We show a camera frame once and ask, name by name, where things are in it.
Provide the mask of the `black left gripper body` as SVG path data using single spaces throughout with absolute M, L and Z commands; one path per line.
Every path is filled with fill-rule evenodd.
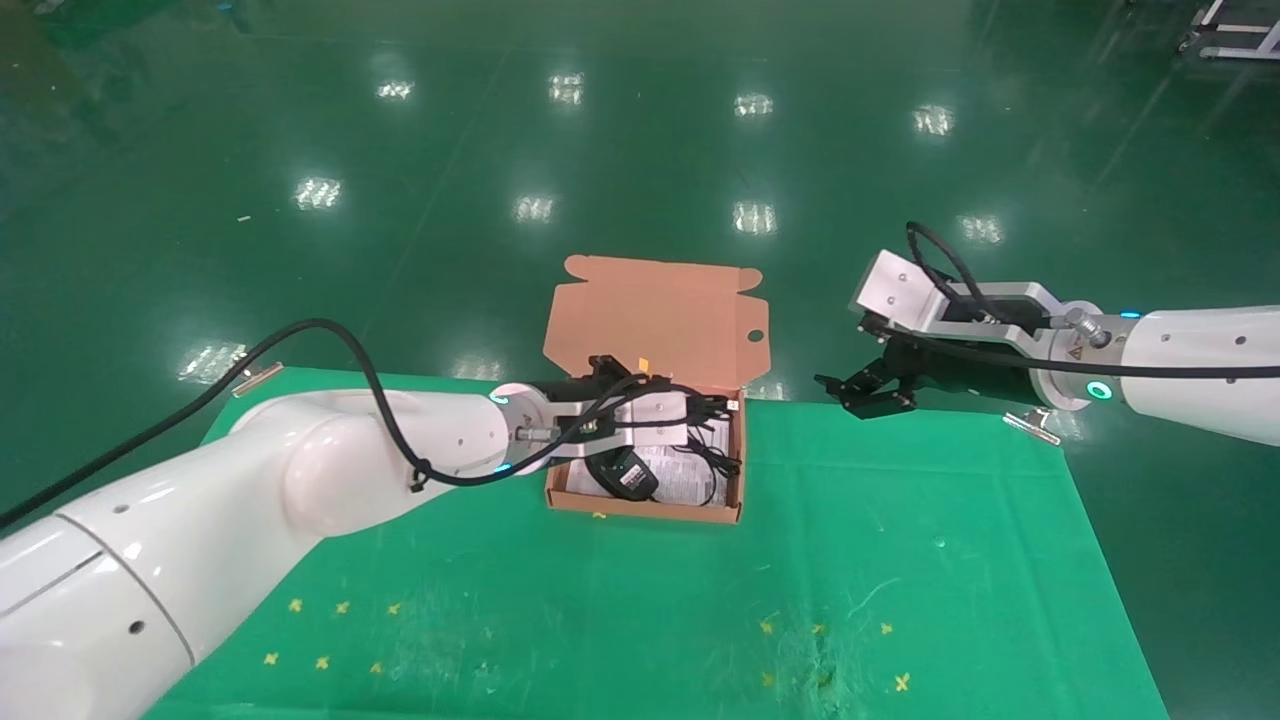
M 547 382 L 548 400 L 557 404 L 594 404 L 599 398 L 620 396 L 646 383 L 648 375 L 631 373 L 618 359 L 608 354 L 589 356 L 588 365 L 589 372 L 585 375 Z

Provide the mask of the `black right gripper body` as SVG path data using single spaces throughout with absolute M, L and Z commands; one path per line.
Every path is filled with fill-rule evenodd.
M 886 348 L 878 361 L 879 387 L 896 391 L 941 389 L 948 393 L 978 393 L 1015 404 L 1042 401 L 1030 370 L 959 357 L 905 338 L 904 331 L 884 334 Z

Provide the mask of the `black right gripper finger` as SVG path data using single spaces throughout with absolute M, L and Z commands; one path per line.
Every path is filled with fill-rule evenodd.
M 914 384 L 882 388 L 863 404 L 842 405 L 842 407 L 861 420 L 911 413 L 916 409 L 915 389 Z
M 814 382 L 835 401 L 842 405 L 856 405 L 884 388 L 890 383 L 890 374 L 884 363 L 868 363 L 861 370 L 844 379 L 815 374 Z

